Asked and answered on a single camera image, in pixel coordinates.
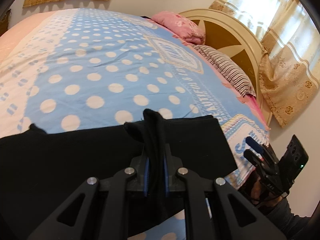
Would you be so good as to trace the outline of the dark sleeve right forearm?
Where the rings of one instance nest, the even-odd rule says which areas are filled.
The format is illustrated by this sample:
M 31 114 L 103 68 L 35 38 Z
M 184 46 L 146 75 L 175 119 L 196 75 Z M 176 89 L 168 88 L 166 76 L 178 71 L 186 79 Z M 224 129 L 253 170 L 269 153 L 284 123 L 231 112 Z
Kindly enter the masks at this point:
M 295 239 L 310 222 L 310 217 L 300 217 L 291 212 L 289 202 L 282 199 L 274 206 L 261 208 L 263 213 L 285 236 L 287 239 Z

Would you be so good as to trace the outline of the right hand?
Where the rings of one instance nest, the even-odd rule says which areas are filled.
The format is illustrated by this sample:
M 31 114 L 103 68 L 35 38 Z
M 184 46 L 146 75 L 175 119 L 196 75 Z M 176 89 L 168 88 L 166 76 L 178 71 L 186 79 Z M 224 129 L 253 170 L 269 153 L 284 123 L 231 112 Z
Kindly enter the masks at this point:
M 261 178 L 258 176 L 251 191 L 251 202 L 254 205 L 269 206 L 266 198 L 261 196 L 263 186 L 260 183 Z

